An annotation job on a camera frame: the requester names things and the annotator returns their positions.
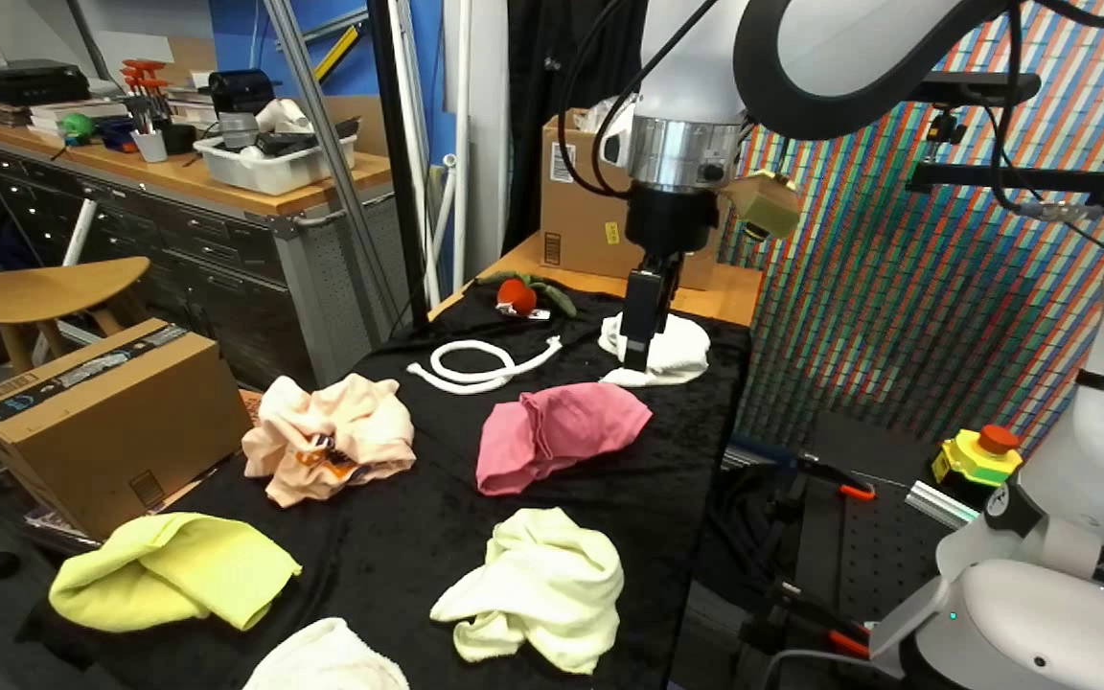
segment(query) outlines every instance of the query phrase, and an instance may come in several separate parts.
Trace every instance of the cabinet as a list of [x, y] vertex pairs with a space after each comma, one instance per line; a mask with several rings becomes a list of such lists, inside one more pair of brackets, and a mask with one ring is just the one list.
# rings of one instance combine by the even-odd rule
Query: cabinet
[[0, 203], [39, 264], [62, 260], [81, 198], [96, 198], [83, 260], [127, 253], [155, 260], [136, 287], [151, 313], [215, 337], [233, 375], [253, 386], [281, 370], [311, 370], [275, 227], [251, 227], [0, 148]]

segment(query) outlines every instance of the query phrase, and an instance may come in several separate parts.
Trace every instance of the stool seat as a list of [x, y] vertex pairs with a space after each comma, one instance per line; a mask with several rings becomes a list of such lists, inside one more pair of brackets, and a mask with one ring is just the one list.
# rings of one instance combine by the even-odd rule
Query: stool seat
[[57, 323], [123, 295], [146, 255], [0, 272], [0, 326]]

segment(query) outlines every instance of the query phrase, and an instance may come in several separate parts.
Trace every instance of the wooden stool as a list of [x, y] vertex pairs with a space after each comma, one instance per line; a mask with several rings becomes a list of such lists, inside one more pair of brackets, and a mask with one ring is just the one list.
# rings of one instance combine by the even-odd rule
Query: wooden stool
[[106, 310], [141, 272], [146, 255], [94, 260], [71, 268], [21, 268], [0, 272], [0, 337], [17, 370], [31, 369], [31, 331], [46, 342], [49, 358], [62, 354], [57, 323], [94, 313], [99, 332], [123, 331]]

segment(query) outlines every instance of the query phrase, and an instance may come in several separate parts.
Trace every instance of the pink cloth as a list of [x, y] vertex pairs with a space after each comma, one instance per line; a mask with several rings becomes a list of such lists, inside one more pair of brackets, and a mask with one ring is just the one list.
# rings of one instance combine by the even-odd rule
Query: pink cloth
[[568, 383], [497, 401], [481, 435], [474, 490], [520, 493], [570, 462], [628, 447], [653, 409], [615, 383]]

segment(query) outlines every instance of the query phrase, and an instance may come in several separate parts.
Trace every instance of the crumpled cloth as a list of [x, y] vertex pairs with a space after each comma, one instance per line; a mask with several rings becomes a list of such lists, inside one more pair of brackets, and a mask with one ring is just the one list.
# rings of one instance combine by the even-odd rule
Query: crumpled cloth
[[49, 605], [99, 634], [195, 617], [247, 634], [294, 576], [301, 562], [247, 522], [146, 515], [118, 525], [96, 553], [71, 557], [49, 581]]
[[405, 473], [413, 427], [396, 391], [396, 379], [365, 375], [344, 375], [315, 393], [287, 375], [271, 379], [241, 435], [247, 474], [269, 474], [269, 499], [294, 506]]
[[271, 646], [247, 690], [405, 690], [405, 677], [340, 617], [322, 617]]
[[[624, 361], [624, 317], [611, 313], [597, 326], [597, 349]], [[615, 369], [603, 383], [616, 386], [681, 386], [710, 370], [710, 332], [694, 317], [666, 313], [662, 332], [656, 332], [646, 370]]]
[[497, 522], [482, 566], [449, 585], [428, 617], [458, 621], [459, 658], [514, 657], [528, 639], [551, 667], [595, 676], [616, 642], [624, 566], [606, 533], [563, 508], [517, 508]]
[[615, 383], [563, 383], [497, 401], [481, 434], [474, 490], [520, 493], [570, 462], [628, 447], [653, 409]]

